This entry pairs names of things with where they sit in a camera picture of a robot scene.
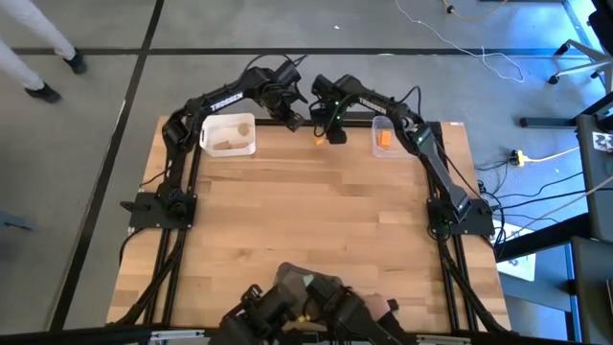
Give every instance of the person's leg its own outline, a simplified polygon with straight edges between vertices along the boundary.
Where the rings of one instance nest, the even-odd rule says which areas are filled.
[[[17,22],[27,26],[45,42],[54,47],[76,74],[84,73],[87,66],[83,55],[64,37],[56,26],[30,0],[0,0],[2,7]]]
[[[48,103],[59,101],[59,94],[30,69],[0,37],[0,69],[21,83],[28,95]]]

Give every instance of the black mounting bracket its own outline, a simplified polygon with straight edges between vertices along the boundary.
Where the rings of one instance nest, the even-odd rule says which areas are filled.
[[[195,205],[198,200],[196,194],[185,198],[187,214],[183,218],[171,218],[158,200],[156,193],[139,193],[134,201],[122,201],[120,205],[129,211],[129,227],[135,229],[159,228],[159,229],[191,229]]]
[[[428,198],[429,231],[434,235],[486,235],[494,234],[491,210],[481,199],[471,199],[472,206],[460,223],[447,223],[443,216],[443,204],[437,198]]]

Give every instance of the black shoe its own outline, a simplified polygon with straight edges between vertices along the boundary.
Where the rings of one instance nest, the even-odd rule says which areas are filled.
[[[57,101],[61,100],[61,96],[59,96],[56,90],[52,89],[49,85],[47,85],[46,82],[45,86],[43,86],[43,88],[41,88],[40,90],[26,89],[26,92],[31,97],[43,100],[48,104],[54,104]]]
[[[83,54],[81,54],[77,48],[75,48],[75,56],[69,60],[64,59],[64,61],[68,63],[74,74],[83,74],[87,72],[87,63],[85,63],[85,58],[83,58]]]

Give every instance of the white pants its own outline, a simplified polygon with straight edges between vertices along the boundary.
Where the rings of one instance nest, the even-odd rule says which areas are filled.
[[[75,47],[30,0],[0,0],[0,8],[53,46],[56,54],[62,58],[75,57]],[[2,37],[0,37],[0,69],[7,72],[25,88],[39,90],[44,86],[42,78],[7,46]]]

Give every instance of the white plastic container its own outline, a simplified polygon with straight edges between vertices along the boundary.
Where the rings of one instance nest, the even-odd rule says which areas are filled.
[[[389,130],[392,132],[392,140],[389,148],[385,149],[378,145],[376,135],[381,130]],[[404,158],[414,157],[406,151],[402,144],[396,138],[394,133],[394,124],[385,116],[375,116],[373,118],[373,155],[377,158]]]
[[[238,127],[248,125],[249,132],[242,135]],[[230,146],[247,143],[240,149],[215,149],[215,145],[228,142]],[[212,157],[250,155],[256,152],[256,118],[253,114],[211,115],[202,123],[200,147]]]

